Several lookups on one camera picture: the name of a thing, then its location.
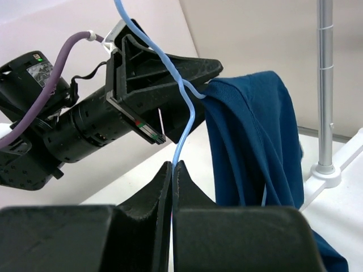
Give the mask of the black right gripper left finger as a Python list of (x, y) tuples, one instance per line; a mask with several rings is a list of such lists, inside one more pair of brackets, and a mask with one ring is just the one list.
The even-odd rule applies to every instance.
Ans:
[(2, 271), (167, 271), (170, 162), (119, 205), (1, 210)]

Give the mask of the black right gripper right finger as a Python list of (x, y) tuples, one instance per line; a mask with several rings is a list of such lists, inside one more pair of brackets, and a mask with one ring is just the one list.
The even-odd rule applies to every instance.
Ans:
[(225, 207), (174, 170), (175, 271), (324, 271), (312, 231), (291, 207)]

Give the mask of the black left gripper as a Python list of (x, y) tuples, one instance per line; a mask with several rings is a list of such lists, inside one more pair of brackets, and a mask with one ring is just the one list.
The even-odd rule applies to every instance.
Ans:
[(155, 51), (131, 34), (124, 36), (120, 45), (121, 49), (111, 54), (112, 87), (107, 101), (149, 143), (161, 145), (166, 137), (178, 143), (190, 113), (176, 80), (205, 83), (222, 72), (222, 63), (217, 59), (168, 54), (168, 68)]

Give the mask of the light blue wire hanger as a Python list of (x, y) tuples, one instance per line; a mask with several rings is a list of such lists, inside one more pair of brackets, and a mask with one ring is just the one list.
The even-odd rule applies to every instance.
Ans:
[[(167, 55), (162, 51), (162, 49), (157, 46), (153, 41), (151, 41), (146, 34), (144, 34), (142, 32), (142, 30), (140, 30), (135, 23), (132, 22), (131, 18), (128, 16), (128, 14), (126, 13), (124, 6), (122, 4), (122, 1), (114, 1), (115, 6), (117, 8), (117, 11), (119, 12), (122, 20), (119, 22), (120, 27), (121, 25), (123, 25), (124, 27), (128, 27), (128, 30), (131, 31), (131, 34), (134, 34), (137, 38), (140, 38), (142, 42), (146, 42), (146, 46), (142, 46), (142, 47), (151, 47), (152, 50), (151, 53), (155, 53), (158, 55), (157, 59), (159, 58), (161, 60), (161, 62), (163, 63), (163, 65), (166, 68), (167, 74), (171, 73), (172, 76), (172, 83), (175, 82), (176, 84), (176, 88), (178, 89), (179, 93), (178, 95), (176, 95), (176, 93), (174, 93), (174, 95), (167, 90), (167, 95), (172, 95), (171, 96), (171, 102), (176, 102), (176, 98), (181, 99), (181, 109), (177, 109), (176, 110), (176, 115), (181, 117), (183, 119), (183, 121), (180, 123), (181, 129), (182, 129), (182, 134), (181, 136), (178, 136), (177, 138), (177, 147), (175, 149), (174, 152), (174, 157), (172, 160), (172, 166), (173, 166), (173, 171), (174, 171), (174, 167), (176, 166), (177, 162), (180, 159), (180, 153), (182, 151), (182, 148), (185, 144), (185, 141), (187, 139), (188, 134), (192, 131), (192, 125), (194, 125), (195, 123), (195, 119), (196, 119), (196, 109), (195, 109), (195, 105), (193, 104), (191, 98), (188, 96), (185, 87), (188, 87), (189, 90), (196, 96), (197, 99), (202, 99), (205, 96), (198, 93), (198, 91), (196, 91), (196, 89), (194, 88), (194, 86), (187, 80), (182, 79), (182, 76), (180, 75), (179, 72), (177, 72), (176, 67), (174, 64), (172, 64), (170, 57), (167, 57)], [(115, 97), (116, 100), (119, 101), (123, 101), (122, 103), (124, 103), (125, 105), (122, 106), (124, 108), (126, 108), (126, 98), (123, 98), (123, 95), (127, 95), (127, 83), (121, 83), (121, 81), (119, 81), (118, 79), (116, 80), (116, 76), (115, 76), (115, 87), (113, 88), (115, 95), (113, 95)], [(162, 107), (161, 104), (164, 104), (164, 102), (167, 104), (168, 103), (166, 100), (164, 102), (161, 101), (161, 98), (157, 101), (160, 102), (160, 106), (156, 106), (156, 108)], [(225, 147), (225, 154), (222, 151), (216, 151), (212, 152), (212, 159), (220, 159), (221, 162), (218, 162), (217, 166), (213, 166), (213, 170), (214, 172), (216, 170), (221, 170), (225, 176), (227, 174), (227, 167), (224, 167), (224, 169), (222, 170), (222, 162), (223, 163), (227, 163), (227, 166), (232, 169), (232, 166), (238, 166), (238, 163), (242, 162), (242, 159), (236, 159), (236, 158), (232, 158), (232, 155), (229, 155), (227, 153), (227, 147)], [(241, 170), (242, 171), (242, 167), (238, 166), (237, 170)], [(265, 202), (266, 202), (266, 185), (263, 185), (262, 187), (263, 191), (261, 196), (257, 197), (257, 202), (254, 204), (257, 204), (257, 206), (261, 206), (264, 207), (265, 206)], [(240, 193), (236, 193), (236, 196), (239, 196), (239, 200), (238, 200), (238, 204), (241, 206), (247, 206), (245, 203), (245, 193), (251, 193), (248, 196), (253, 196), (252, 192), (249, 192), (246, 190), (240, 190)]]

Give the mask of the blue t shirt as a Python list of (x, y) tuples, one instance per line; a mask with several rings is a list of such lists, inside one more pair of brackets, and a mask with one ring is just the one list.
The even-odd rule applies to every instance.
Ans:
[[(225, 207), (257, 206), (266, 185), (264, 207), (291, 207), (304, 201), (299, 142), (293, 103), (280, 77), (265, 71), (237, 78), (212, 80), (202, 101), (211, 153), (224, 151), (242, 159), (230, 169), (214, 173), (216, 203)], [(217, 166), (220, 159), (212, 159)], [(240, 190), (247, 206), (238, 204)], [(324, 271), (348, 271), (348, 262), (318, 233), (312, 231)]]

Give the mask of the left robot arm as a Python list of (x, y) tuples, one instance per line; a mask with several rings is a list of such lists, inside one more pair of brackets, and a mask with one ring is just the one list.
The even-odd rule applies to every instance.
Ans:
[[(58, 80), (55, 93), (33, 123), (1, 149), (1, 185), (39, 190), (76, 163), (134, 131), (150, 144), (177, 143), (189, 119), (177, 83), (159, 56), (133, 34), (117, 38), (107, 62), (88, 76)], [(201, 92), (223, 70), (218, 60), (167, 55), (183, 79)], [(91, 79), (106, 65), (105, 86), (77, 102), (76, 79)], [(41, 51), (1, 67), (1, 111), (13, 129), (36, 100), (53, 70)]]

